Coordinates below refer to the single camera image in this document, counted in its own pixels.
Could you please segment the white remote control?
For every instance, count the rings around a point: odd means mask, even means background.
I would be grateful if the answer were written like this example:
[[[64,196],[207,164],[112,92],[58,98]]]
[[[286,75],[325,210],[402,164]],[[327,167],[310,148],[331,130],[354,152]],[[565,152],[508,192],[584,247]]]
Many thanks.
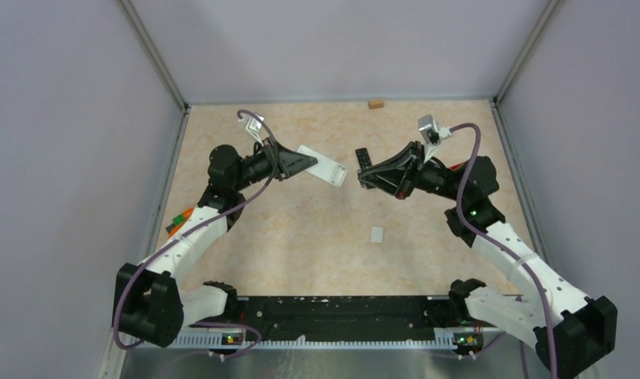
[[[316,152],[315,150],[308,148],[305,145],[300,145],[296,151],[315,158],[317,163],[305,170],[306,173],[315,176],[316,178],[329,183],[335,187],[341,187],[345,177],[348,173],[347,167],[335,160],[324,156],[323,154]]]

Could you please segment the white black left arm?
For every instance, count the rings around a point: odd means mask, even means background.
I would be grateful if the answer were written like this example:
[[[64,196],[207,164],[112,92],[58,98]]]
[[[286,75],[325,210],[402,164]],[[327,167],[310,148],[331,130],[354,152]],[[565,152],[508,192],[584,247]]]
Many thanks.
[[[125,264],[116,275],[112,327],[120,333],[167,347],[186,327],[211,318],[229,326],[238,317],[234,291],[214,282],[183,292],[180,287],[199,258],[238,221],[249,204],[242,191],[272,180],[285,180],[318,164],[318,159],[293,152],[267,138],[242,157],[228,144],[209,154],[209,183],[197,206],[179,229],[152,256],[137,265]]]

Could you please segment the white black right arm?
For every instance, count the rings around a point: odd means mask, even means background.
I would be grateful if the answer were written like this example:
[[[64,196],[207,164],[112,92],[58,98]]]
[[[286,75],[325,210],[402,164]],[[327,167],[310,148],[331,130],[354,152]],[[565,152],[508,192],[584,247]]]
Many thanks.
[[[499,184],[490,158],[473,152],[453,166],[435,156],[435,148],[408,143],[393,157],[371,162],[356,150],[357,178],[399,200],[421,190],[454,201],[445,211],[452,234],[492,263],[522,294],[516,301],[479,280],[456,280],[450,290],[450,319],[474,320],[501,328],[532,348],[557,378],[574,378],[616,346],[618,310],[604,296],[592,298],[553,270],[517,235],[491,203]]]

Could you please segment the white battery cover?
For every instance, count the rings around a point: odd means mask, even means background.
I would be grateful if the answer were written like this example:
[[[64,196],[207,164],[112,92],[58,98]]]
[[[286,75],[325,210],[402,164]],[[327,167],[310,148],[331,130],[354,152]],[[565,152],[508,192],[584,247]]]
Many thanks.
[[[370,240],[373,243],[383,243],[384,241],[384,228],[374,226],[371,228]]]

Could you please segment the black remote control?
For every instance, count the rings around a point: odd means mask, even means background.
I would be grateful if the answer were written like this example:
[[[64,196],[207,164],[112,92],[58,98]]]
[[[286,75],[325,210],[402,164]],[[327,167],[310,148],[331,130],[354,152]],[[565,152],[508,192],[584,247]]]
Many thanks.
[[[355,150],[355,154],[361,171],[372,167],[371,157],[367,148],[358,148]]]

